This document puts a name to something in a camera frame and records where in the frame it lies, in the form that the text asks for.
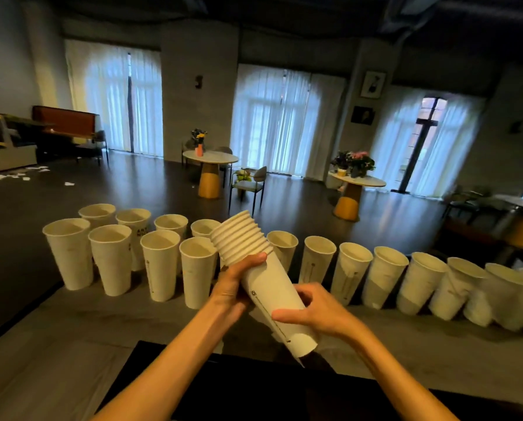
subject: white curtain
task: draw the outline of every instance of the white curtain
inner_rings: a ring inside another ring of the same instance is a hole
[[[240,64],[230,146],[241,165],[322,180],[344,86],[343,78]]]
[[[164,156],[160,53],[130,49],[133,149],[137,154]]]
[[[390,191],[400,185],[396,180],[425,95],[425,90],[399,86],[390,86],[385,95],[381,120],[369,153],[376,166],[370,174],[386,182],[386,186],[378,190]]]
[[[72,102],[100,116],[108,147],[131,150],[128,117],[128,49],[66,40]]]
[[[415,169],[411,194],[440,198],[453,185],[462,163],[476,137],[478,119],[484,108],[484,99],[454,95],[437,127],[420,170]]]

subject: forearm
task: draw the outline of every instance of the forearm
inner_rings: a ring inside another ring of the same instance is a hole
[[[153,363],[94,418],[94,421],[165,421],[209,358],[229,325],[207,303]]]
[[[445,405],[404,369],[361,321],[351,319],[342,338],[361,356],[404,420],[457,420]]]

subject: hand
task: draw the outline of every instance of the hand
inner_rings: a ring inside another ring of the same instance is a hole
[[[338,337],[348,335],[353,326],[362,325],[319,283],[296,284],[295,289],[307,308],[274,310],[271,314],[273,320],[307,325],[321,333]]]
[[[228,269],[221,271],[211,297],[209,297],[209,304],[223,312],[228,327],[242,316],[242,313],[250,304],[250,297],[246,295],[244,290],[240,289],[242,277],[252,267],[265,262],[266,258],[267,254],[265,253],[249,255]]]

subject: dark ceiling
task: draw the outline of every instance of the dark ceiling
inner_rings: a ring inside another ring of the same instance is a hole
[[[377,37],[523,63],[523,0],[418,0],[425,7],[417,14],[404,14],[415,0],[50,1],[62,15],[111,22],[205,17],[301,38]]]

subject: potted plant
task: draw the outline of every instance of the potted plant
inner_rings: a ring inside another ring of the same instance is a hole
[[[337,175],[340,177],[347,174],[347,169],[349,168],[351,152],[349,150],[340,150],[337,153],[337,156],[332,160],[332,165],[337,167]]]
[[[365,177],[367,171],[374,170],[374,160],[366,151],[351,152],[350,156],[351,176]]]

